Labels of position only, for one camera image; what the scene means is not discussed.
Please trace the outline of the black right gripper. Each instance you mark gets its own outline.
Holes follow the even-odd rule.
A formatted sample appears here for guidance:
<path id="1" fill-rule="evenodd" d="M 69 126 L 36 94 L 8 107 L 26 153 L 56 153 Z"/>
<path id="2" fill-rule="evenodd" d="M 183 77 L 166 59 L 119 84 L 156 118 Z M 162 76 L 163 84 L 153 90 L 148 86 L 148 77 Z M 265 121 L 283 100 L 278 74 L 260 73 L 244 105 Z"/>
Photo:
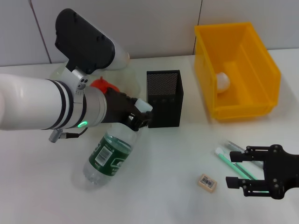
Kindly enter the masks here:
<path id="1" fill-rule="evenodd" d="M 299 156 L 287 153 L 281 145 L 247 146 L 244 152 L 233 151 L 229 156 L 232 162 L 263 161 L 264 180 L 226 177 L 227 187 L 242 189 L 245 197 L 280 200 L 288 190 L 299 187 Z"/>

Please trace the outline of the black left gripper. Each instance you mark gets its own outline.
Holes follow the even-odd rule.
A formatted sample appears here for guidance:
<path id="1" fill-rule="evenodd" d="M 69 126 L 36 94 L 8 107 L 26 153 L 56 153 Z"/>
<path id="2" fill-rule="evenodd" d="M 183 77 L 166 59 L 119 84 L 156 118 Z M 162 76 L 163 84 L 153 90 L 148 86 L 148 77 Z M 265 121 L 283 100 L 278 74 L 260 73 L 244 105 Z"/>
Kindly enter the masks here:
<path id="1" fill-rule="evenodd" d="M 137 116 L 131 114 L 134 111 L 137 98 L 131 98 L 126 93 L 112 88 L 108 88 L 104 96 L 107 103 L 104 123 L 123 123 L 128 118 L 128 127 L 133 131 L 139 131 L 141 121 Z M 153 118 L 152 111 L 143 113 L 143 118 L 142 127 L 146 127 Z"/>

